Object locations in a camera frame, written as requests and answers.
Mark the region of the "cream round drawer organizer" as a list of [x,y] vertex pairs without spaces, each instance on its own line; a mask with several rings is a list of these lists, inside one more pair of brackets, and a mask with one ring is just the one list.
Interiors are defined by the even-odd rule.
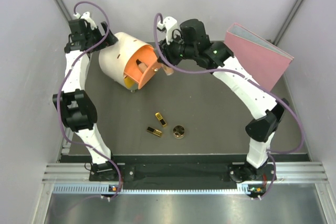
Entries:
[[119,41],[100,51],[99,65],[104,74],[125,87],[123,79],[127,62],[137,50],[149,44],[124,32],[116,33],[115,36]]

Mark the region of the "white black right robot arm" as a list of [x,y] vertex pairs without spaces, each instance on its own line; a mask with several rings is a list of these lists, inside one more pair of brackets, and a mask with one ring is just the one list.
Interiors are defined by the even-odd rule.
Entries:
[[155,21],[154,30],[165,33],[165,39],[155,42],[160,63],[170,67],[182,60],[195,61],[226,84],[250,111],[253,119],[245,127],[250,137],[246,161],[228,170],[231,180],[237,183],[258,179],[264,174],[271,141],[287,101],[278,102],[254,86],[254,79],[230,48],[221,41],[212,42],[200,20],[194,18],[179,24],[173,17],[160,18]]

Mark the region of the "gold lipstick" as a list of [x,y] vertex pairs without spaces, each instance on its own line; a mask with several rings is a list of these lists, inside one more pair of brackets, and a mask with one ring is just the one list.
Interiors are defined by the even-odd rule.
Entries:
[[163,135],[162,131],[157,130],[155,128],[152,128],[150,126],[147,127],[146,131],[149,132],[150,134],[153,134],[153,135],[157,136],[157,137],[162,137],[162,135]]
[[166,127],[167,126],[167,122],[163,118],[163,116],[161,115],[160,112],[155,113],[155,117],[157,118],[157,120],[159,121],[159,123],[161,124],[162,127]]

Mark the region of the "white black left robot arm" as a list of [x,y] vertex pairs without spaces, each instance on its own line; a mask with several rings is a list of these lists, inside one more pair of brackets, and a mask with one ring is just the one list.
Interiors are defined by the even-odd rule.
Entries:
[[70,129],[80,139],[80,145],[91,155],[91,181],[121,181],[113,154],[104,143],[98,130],[97,109],[85,91],[90,56],[93,52],[114,45],[118,40],[103,22],[102,35],[92,18],[79,16],[69,21],[70,34],[64,48],[66,58],[65,78],[52,101],[58,112],[62,129]]

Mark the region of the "orange top drawer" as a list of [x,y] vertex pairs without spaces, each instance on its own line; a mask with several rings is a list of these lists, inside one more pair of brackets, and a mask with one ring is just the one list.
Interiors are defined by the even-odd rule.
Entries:
[[[141,73],[138,69],[136,64],[137,59],[148,66],[145,73]],[[155,69],[159,70],[160,68],[161,65],[157,62],[154,48],[150,45],[145,45],[137,50],[127,62],[124,69],[124,78],[125,76],[132,78],[138,84],[138,89],[142,89],[155,75]]]

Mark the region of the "beige concealer tube silver cap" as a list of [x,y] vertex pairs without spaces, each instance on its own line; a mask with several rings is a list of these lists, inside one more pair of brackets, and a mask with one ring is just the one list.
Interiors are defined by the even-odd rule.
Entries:
[[162,69],[164,70],[164,72],[167,76],[170,76],[174,73],[174,69],[166,66],[165,64],[162,65]]

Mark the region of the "yellow drawer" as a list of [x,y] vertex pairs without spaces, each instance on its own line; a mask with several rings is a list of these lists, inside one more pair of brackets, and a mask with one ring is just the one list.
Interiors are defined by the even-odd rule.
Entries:
[[125,76],[125,78],[123,79],[125,87],[128,90],[136,90],[138,88],[138,84],[130,77]]

